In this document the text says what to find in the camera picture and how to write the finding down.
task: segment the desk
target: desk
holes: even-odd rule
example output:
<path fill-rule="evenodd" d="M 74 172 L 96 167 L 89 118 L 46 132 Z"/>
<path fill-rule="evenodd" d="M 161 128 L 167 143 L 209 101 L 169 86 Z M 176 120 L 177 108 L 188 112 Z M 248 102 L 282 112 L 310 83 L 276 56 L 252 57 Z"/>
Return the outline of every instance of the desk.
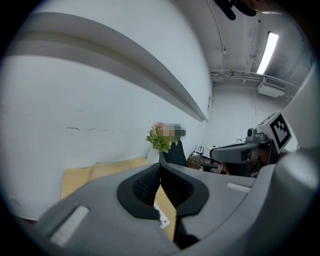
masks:
<path fill-rule="evenodd" d="M 65 198 L 85 183 L 103 176 L 124 172 L 128 169 L 146 165 L 144 157 L 120 162 L 97 162 L 93 167 L 66 169 L 63 174 L 61 198 Z M 163 188 L 159 187 L 155 201 L 170 221 L 163 231 L 173 241 L 176 227 L 176 209 L 171 204 Z"/>
<path fill-rule="evenodd" d="M 212 150 L 214 148 L 215 148 L 214 146 L 205 146 L 204 150 L 203 150 L 203 156 L 211 159 L 210 150 Z"/>

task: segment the office chair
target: office chair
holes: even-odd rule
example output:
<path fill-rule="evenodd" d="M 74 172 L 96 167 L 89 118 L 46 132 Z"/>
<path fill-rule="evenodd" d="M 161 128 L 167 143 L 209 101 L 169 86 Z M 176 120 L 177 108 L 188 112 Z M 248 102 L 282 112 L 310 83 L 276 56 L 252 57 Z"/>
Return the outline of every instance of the office chair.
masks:
<path fill-rule="evenodd" d="M 175 164 L 183 167 L 188 167 L 188 161 L 185 156 L 184 148 L 182 146 L 182 142 L 178 139 L 178 144 L 176 145 L 174 142 L 171 144 L 171 149 L 168 153 L 160 152 L 159 163 L 169 163 Z M 204 167 L 203 171 L 210 172 L 211 168 L 217 169 L 217 165 L 211 163 L 199 163 L 200 166 Z"/>

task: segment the white label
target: white label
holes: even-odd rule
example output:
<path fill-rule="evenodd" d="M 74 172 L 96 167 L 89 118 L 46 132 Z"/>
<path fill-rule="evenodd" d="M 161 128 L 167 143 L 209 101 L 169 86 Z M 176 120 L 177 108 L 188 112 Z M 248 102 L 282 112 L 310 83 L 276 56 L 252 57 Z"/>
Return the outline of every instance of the white label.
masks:
<path fill-rule="evenodd" d="M 51 236 L 50 241 L 55 243 L 57 246 L 65 246 L 88 213 L 88 208 L 79 206 Z"/>
<path fill-rule="evenodd" d="M 160 209 L 160 207 L 159 207 L 159 205 L 157 204 L 156 201 L 154 201 L 153 207 L 156 210 L 158 210 L 158 212 L 160 213 L 160 227 L 162 229 L 164 229 L 166 226 L 168 226 L 170 224 L 170 221 L 168 220 L 168 218 L 166 217 L 164 212 Z"/>

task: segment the pink flower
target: pink flower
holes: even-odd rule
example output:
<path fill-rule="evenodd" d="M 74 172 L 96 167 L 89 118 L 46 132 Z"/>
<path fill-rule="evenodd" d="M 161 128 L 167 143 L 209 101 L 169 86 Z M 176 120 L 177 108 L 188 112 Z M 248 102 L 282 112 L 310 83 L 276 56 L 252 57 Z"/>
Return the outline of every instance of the pink flower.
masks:
<path fill-rule="evenodd" d="M 163 128 L 164 125 L 165 125 L 165 124 L 164 124 L 163 122 L 157 122 L 157 123 L 156 123 L 156 127 L 157 127 L 157 128 Z"/>

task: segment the gray plastic casing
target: gray plastic casing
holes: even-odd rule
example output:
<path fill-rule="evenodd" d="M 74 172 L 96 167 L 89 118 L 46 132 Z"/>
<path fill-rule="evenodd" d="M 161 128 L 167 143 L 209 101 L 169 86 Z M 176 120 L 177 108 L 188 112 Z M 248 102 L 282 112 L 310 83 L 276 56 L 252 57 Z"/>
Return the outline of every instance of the gray plastic casing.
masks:
<path fill-rule="evenodd" d="M 36 230 L 49 239 L 76 206 L 85 206 L 88 215 L 62 248 L 67 254 L 263 255 L 288 237 L 319 190 L 319 150 L 289 154 L 256 179 L 168 165 L 209 190 L 200 212 L 181 219 L 185 232 L 199 239 L 185 249 L 165 236 L 158 220 L 135 218 L 118 201 L 119 184 L 151 165 L 85 184 L 50 208 Z"/>

